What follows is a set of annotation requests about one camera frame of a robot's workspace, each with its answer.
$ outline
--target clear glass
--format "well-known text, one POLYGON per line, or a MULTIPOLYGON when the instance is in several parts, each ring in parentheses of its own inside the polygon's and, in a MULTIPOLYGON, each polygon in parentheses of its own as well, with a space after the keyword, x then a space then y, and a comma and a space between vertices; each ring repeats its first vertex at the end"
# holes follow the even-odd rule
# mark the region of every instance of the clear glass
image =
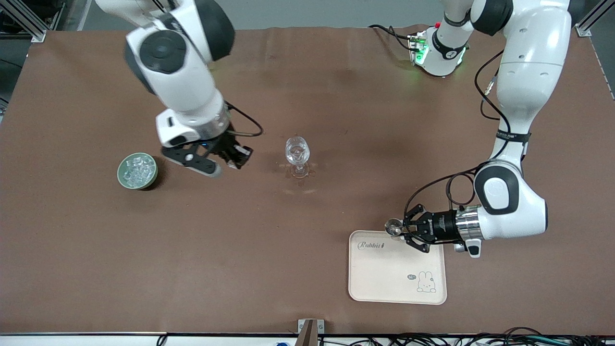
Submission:
POLYGON ((290 172, 294 177, 308 176, 309 147, 303 137, 292 137, 286 141, 286 159, 291 164, 290 172))

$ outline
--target metal frame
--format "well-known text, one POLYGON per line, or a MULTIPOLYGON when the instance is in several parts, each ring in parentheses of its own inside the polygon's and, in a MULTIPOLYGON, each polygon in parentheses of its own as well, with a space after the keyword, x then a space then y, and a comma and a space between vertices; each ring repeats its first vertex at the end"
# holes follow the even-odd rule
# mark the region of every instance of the metal frame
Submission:
POLYGON ((303 320, 301 332, 297 337, 295 346, 317 346, 318 345, 318 320, 303 320))
POLYGON ((66 3, 62 2, 60 10, 54 15, 51 26, 47 26, 22 0, 0 0, 0 9, 27 31, 27 33, 5 34, 0 33, 0 39, 29 39, 32 42, 45 41, 47 30, 56 30, 66 3))
POLYGON ((600 17, 609 11, 613 5, 615 5, 615 0, 600 1, 596 6, 594 6, 593 9, 589 11, 587 15, 585 15, 585 17, 579 21, 579 23, 574 26, 577 31, 577 35, 579 35, 579 37, 591 36, 591 27, 598 21, 598 19, 600 19, 600 17))
MULTIPOLYGON (((305 318, 302 320, 298 320, 297 321, 297 333, 301 333, 301 330, 303 329, 303 326, 305 325, 306 321, 311 320, 310 318, 305 318)), ((319 334, 324 334, 325 333, 325 320, 316 320, 316 326, 318 327, 318 333, 319 334)))

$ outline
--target brown table mat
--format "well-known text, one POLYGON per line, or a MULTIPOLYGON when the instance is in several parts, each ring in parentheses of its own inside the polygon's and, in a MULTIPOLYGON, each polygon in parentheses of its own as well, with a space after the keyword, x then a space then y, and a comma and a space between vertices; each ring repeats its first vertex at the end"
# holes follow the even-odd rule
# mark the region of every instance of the brown table mat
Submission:
MULTIPOLYGON (((156 189, 129 191, 117 165, 160 158, 164 106, 126 67, 124 35, 50 32, 30 49, 0 126, 1 331, 286 332, 312 317, 328 332, 615 331, 615 105, 589 39, 572 39, 524 161, 548 231, 486 241, 478 260, 447 246, 448 299, 425 306, 353 301, 348 236, 488 157, 497 122, 473 79, 501 37, 475 33, 442 79, 373 30, 240 31, 212 70, 266 129, 241 139, 249 164, 212 180, 161 161, 156 189), (295 134, 312 152, 301 184, 285 174, 295 134)), ((443 189, 417 202, 444 210, 443 189)))

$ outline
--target printed rabbit drawing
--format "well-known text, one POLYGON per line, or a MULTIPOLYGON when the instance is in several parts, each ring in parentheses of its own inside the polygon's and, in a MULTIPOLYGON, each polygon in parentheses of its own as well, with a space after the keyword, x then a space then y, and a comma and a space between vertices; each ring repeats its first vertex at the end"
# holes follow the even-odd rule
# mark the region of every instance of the printed rabbit drawing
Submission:
POLYGON ((419 287, 416 289, 418 292, 434 293, 435 282, 434 276, 431 272, 419 273, 419 287))

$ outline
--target green light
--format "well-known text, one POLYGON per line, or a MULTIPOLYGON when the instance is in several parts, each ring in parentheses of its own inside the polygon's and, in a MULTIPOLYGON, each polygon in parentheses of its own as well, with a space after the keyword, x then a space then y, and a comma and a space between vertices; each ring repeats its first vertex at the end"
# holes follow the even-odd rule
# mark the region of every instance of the green light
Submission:
POLYGON ((461 53, 459 53, 459 60, 457 60, 457 65, 459 65, 461 63, 461 59, 463 58, 463 54, 466 52, 466 49, 463 48, 463 50, 461 51, 461 53))
POLYGON ((421 48, 419 50, 418 53, 416 53, 416 60, 415 62, 419 65, 422 65, 423 62, 425 62, 425 57, 427 56, 427 53, 429 52, 429 46, 427 46, 427 44, 423 45, 423 48, 421 48))

